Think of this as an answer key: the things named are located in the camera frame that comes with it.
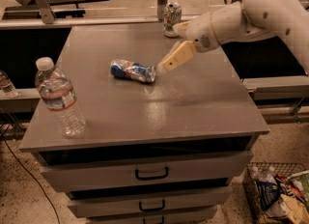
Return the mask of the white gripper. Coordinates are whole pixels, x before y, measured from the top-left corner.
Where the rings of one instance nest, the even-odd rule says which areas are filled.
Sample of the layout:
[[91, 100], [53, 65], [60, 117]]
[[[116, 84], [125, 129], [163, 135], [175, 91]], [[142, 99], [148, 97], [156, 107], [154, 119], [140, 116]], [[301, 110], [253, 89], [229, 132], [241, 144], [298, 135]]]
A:
[[165, 73], [191, 60], [196, 53], [215, 50], [219, 42], [213, 32], [211, 13], [202, 14], [190, 21], [177, 23], [173, 30], [188, 41], [176, 42], [166, 56], [158, 63], [157, 71]]

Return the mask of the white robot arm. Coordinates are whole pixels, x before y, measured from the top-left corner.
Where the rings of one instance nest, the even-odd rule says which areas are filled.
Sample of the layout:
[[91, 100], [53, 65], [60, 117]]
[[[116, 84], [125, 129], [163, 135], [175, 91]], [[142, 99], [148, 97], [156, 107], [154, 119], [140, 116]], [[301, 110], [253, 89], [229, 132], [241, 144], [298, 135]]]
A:
[[309, 71], [309, 13], [299, 0], [240, 0], [173, 26], [184, 38], [158, 64], [161, 72], [191, 60], [195, 53], [228, 42], [278, 37], [305, 71]]

